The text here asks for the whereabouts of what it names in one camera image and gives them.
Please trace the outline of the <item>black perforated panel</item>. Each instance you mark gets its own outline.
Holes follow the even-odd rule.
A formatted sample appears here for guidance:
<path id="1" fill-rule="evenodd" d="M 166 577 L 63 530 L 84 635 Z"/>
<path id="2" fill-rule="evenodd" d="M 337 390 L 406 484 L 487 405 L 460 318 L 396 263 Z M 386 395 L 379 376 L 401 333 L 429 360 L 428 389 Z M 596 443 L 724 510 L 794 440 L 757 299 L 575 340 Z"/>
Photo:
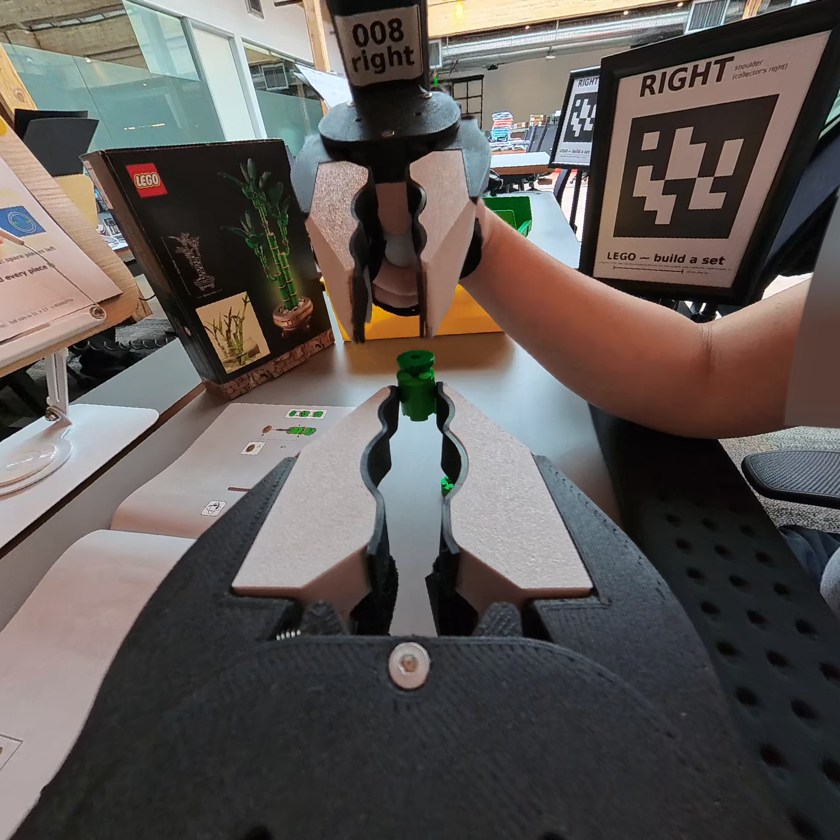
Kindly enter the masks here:
<path id="1" fill-rule="evenodd" d="M 838 621 L 717 440 L 592 406 L 626 533 L 710 653 L 799 838 L 839 838 Z"/>

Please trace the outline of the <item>white lamp base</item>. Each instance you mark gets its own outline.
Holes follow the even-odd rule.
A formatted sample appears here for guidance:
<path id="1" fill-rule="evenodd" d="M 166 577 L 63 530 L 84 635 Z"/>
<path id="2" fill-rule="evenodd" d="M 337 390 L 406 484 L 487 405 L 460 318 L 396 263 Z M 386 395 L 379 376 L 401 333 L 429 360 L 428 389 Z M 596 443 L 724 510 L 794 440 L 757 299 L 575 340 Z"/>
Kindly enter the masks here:
<path id="1" fill-rule="evenodd" d="M 14 541 L 158 419 L 155 410 L 70 404 L 67 350 L 45 358 L 39 419 L 1 443 L 1 546 Z"/>

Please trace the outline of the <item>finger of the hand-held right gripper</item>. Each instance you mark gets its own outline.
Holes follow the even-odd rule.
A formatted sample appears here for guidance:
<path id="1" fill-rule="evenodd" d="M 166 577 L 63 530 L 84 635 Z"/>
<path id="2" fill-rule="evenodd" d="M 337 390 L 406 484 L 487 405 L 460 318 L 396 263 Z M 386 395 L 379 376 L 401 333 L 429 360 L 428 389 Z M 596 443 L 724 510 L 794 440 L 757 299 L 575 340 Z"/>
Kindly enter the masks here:
<path id="1" fill-rule="evenodd" d="M 370 170 L 350 161 L 318 164 L 306 227 L 332 308 L 356 343 L 371 321 L 371 247 L 355 211 L 365 203 Z"/>
<path id="2" fill-rule="evenodd" d="M 426 336 L 435 336 L 449 310 L 474 234 L 476 205 L 469 197 L 461 150 L 434 151 L 411 163 L 409 174 L 423 193 L 417 221 L 425 234 L 423 272 Z"/>

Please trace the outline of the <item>person's leg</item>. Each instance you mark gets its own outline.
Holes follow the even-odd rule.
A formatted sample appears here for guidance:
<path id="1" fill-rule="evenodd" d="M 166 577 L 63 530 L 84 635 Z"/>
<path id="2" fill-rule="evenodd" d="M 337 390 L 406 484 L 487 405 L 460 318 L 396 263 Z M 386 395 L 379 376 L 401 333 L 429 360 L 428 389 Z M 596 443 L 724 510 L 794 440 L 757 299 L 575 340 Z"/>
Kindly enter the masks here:
<path id="1" fill-rule="evenodd" d="M 780 527 L 780 533 L 823 600 L 839 617 L 839 533 L 794 524 Z"/>

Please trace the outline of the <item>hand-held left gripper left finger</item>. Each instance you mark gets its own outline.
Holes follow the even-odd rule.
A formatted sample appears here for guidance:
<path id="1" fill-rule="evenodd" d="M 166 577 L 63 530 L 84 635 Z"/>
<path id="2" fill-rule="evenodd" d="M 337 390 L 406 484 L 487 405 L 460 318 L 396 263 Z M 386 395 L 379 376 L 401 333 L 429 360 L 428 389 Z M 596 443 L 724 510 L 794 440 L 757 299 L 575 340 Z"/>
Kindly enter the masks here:
<path id="1" fill-rule="evenodd" d="M 396 603 L 385 503 L 400 400 L 382 388 L 297 457 L 233 581 L 239 595 L 328 602 L 359 634 L 388 634 Z"/>

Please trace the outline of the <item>person's right hand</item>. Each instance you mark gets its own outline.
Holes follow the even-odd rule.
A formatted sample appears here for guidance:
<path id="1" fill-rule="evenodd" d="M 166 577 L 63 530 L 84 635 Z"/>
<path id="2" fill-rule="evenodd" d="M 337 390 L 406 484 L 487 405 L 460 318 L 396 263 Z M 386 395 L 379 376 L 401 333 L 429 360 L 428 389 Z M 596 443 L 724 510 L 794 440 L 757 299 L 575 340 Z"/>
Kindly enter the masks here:
<path id="1" fill-rule="evenodd" d="M 418 305 L 417 267 L 395 266 L 383 258 L 371 288 L 380 305 L 394 309 L 414 308 Z"/>

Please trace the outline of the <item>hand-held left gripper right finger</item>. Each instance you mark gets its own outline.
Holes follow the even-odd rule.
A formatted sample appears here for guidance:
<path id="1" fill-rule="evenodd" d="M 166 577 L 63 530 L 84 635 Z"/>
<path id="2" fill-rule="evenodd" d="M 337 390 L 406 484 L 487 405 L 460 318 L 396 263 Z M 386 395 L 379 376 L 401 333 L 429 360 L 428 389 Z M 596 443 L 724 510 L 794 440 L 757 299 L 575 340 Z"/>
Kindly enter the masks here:
<path id="1" fill-rule="evenodd" d="M 551 463 L 450 385 L 436 391 L 441 467 L 452 483 L 427 577 L 437 633 L 471 634 L 498 602 L 590 596 L 591 576 L 545 479 Z"/>

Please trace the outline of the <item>pale grey table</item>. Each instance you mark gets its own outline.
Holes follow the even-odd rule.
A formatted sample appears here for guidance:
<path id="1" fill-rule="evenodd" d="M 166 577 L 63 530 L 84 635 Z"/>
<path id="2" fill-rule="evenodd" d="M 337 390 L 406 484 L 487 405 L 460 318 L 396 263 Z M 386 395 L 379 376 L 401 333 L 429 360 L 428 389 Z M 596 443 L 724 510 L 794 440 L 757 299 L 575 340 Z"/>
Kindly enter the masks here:
<path id="1" fill-rule="evenodd" d="M 527 240 L 570 268 L 578 269 L 581 243 L 551 192 L 525 192 L 530 198 L 532 227 Z"/>

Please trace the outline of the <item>yellow plastic bin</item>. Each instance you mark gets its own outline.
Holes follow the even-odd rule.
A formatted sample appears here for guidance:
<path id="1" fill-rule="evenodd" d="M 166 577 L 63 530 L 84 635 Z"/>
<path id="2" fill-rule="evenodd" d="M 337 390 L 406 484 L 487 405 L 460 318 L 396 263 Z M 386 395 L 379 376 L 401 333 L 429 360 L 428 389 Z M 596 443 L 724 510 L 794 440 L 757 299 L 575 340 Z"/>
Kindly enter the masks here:
<path id="1" fill-rule="evenodd" d="M 419 317 L 401 317 L 379 307 L 372 309 L 371 323 L 365 327 L 368 340 L 417 338 Z M 501 328 L 462 286 L 457 286 L 450 309 L 436 335 L 494 333 Z"/>

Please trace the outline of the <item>green plastic bin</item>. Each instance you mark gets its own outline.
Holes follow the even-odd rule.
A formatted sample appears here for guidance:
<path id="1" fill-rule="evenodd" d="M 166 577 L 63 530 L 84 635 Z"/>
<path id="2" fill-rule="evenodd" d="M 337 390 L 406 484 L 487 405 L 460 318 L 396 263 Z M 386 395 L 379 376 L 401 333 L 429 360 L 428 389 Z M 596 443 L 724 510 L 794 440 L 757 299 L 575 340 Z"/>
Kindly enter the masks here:
<path id="1" fill-rule="evenodd" d="M 522 236 L 528 237 L 532 229 L 532 207 L 526 194 L 510 193 L 484 196 L 485 206 Z"/>

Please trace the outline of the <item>person's right forearm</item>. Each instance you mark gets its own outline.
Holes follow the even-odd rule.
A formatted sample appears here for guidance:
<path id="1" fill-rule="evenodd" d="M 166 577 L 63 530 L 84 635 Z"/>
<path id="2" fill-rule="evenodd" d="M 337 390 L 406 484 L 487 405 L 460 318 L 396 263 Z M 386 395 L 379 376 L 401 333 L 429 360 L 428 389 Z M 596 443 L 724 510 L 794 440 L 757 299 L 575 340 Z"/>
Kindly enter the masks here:
<path id="1" fill-rule="evenodd" d="M 462 285 L 588 403 L 683 437 L 735 438 L 785 428 L 809 280 L 700 324 L 567 267 L 483 203 L 477 218 L 481 256 Z"/>

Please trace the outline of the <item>instruction poster board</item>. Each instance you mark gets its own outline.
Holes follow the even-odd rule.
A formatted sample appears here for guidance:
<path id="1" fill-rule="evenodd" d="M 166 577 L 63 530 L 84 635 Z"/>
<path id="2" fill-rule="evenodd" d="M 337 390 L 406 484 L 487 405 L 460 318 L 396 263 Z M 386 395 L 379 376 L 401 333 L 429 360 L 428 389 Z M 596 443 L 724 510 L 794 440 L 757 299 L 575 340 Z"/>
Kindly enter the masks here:
<path id="1" fill-rule="evenodd" d="M 309 67 L 301 62 L 297 63 L 297 68 L 328 109 L 352 101 L 350 84 L 345 77 Z"/>
<path id="2" fill-rule="evenodd" d="M 7 121 L 34 106 L 2 49 L 2 375 L 149 313 L 121 258 Z"/>

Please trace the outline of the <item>black building set box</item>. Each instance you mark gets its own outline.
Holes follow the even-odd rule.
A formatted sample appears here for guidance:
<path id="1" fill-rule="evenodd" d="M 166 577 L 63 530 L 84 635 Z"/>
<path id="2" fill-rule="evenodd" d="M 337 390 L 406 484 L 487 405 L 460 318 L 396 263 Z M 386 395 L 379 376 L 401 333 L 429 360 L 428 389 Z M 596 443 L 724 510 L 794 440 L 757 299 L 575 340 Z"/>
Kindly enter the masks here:
<path id="1" fill-rule="evenodd" d="M 209 388 L 234 399 L 333 344 L 283 140 L 82 160 Z"/>

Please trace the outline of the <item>open instruction booklet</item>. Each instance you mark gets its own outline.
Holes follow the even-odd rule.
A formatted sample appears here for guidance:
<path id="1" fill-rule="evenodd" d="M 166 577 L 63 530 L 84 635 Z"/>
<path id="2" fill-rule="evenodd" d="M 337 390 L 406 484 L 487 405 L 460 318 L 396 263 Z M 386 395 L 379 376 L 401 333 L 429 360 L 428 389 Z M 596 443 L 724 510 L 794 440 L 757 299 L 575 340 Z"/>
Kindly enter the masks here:
<path id="1" fill-rule="evenodd" d="M 351 412 L 239 404 L 64 552 L 1 636 L 1 835 L 9 838 L 65 761 L 123 639 L 210 525 L 282 459 Z"/>

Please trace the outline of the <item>small framed marker sign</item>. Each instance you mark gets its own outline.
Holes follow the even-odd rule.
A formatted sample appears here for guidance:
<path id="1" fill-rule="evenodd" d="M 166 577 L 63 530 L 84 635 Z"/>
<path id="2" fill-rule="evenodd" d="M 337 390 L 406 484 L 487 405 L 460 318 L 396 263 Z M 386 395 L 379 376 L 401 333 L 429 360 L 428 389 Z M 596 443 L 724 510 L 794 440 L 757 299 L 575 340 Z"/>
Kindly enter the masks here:
<path id="1" fill-rule="evenodd" d="M 589 166 L 599 78 L 598 66 L 577 69 L 570 73 L 560 127 L 552 152 L 552 165 L 567 168 Z"/>

